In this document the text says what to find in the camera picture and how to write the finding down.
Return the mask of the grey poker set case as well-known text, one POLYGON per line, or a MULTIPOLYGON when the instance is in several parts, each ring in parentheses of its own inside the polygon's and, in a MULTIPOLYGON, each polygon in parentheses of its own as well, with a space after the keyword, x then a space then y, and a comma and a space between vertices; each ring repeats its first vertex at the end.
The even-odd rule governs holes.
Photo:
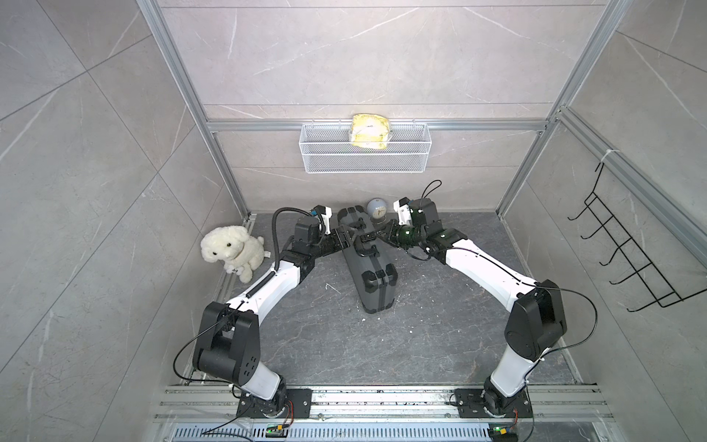
POLYGON ((389 309, 395 300, 398 272, 381 248, 376 229, 362 206, 337 213, 338 230, 344 235, 342 250, 361 304, 366 313, 389 309))

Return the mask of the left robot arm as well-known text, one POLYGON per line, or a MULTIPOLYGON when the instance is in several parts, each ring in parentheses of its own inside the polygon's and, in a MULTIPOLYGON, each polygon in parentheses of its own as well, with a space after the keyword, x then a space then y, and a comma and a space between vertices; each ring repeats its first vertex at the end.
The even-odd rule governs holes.
POLYGON ((261 362, 260 326, 268 313, 315 267, 316 259, 345 248, 341 235, 331 229, 333 212, 327 206, 309 211, 283 207, 272 216, 274 264, 251 287, 226 303, 212 302, 204 310, 191 364, 208 375, 211 383, 228 384, 241 392, 265 415, 277 416, 288 403, 285 379, 261 362), (284 249, 277 242, 278 215, 301 215, 294 236, 284 249))

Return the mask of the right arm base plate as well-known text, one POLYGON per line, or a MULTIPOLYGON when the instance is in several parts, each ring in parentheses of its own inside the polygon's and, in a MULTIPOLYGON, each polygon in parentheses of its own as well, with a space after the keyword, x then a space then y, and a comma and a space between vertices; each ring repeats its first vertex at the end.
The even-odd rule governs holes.
POLYGON ((509 398, 483 388, 456 389, 450 396, 449 404, 457 408, 461 418, 516 419, 534 416, 527 389, 509 398))

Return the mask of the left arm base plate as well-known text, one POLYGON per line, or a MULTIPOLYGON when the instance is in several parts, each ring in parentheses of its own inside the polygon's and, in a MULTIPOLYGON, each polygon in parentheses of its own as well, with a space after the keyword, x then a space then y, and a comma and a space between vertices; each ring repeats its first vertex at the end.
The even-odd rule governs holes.
POLYGON ((313 390, 287 388, 276 392, 274 398, 266 401, 249 393, 241 394, 238 416, 252 418, 307 419, 310 416, 313 390))

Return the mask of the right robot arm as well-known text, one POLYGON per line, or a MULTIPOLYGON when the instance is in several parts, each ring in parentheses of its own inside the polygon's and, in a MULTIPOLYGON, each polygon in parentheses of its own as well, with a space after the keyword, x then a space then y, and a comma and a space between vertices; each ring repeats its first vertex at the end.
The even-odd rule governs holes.
POLYGON ((425 188, 420 198, 401 198, 393 204, 397 217, 386 219, 383 208, 369 208, 377 235, 402 250, 419 248, 427 259, 436 259, 471 278, 509 312, 504 338, 506 350, 484 381, 482 400, 487 414, 502 417, 518 409, 528 376, 543 357, 561 349, 555 345, 568 324, 563 307, 564 288, 551 280, 524 276, 484 252, 456 228, 446 228, 436 204, 425 188))

